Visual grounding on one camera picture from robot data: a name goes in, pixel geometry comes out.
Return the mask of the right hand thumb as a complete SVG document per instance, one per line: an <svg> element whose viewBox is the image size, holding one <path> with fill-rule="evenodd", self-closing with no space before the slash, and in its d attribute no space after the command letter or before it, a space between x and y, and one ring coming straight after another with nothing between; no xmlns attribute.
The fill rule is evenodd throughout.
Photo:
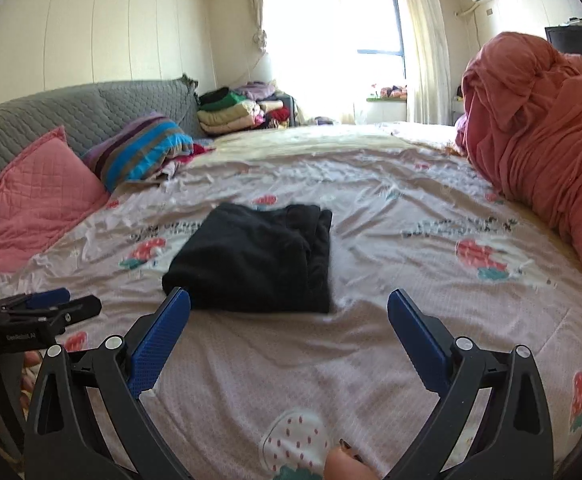
<svg viewBox="0 0 582 480"><path fill-rule="evenodd" d="M377 475L362 460L352 445L341 439L327 455L325 480L377 480Z"/></svg>

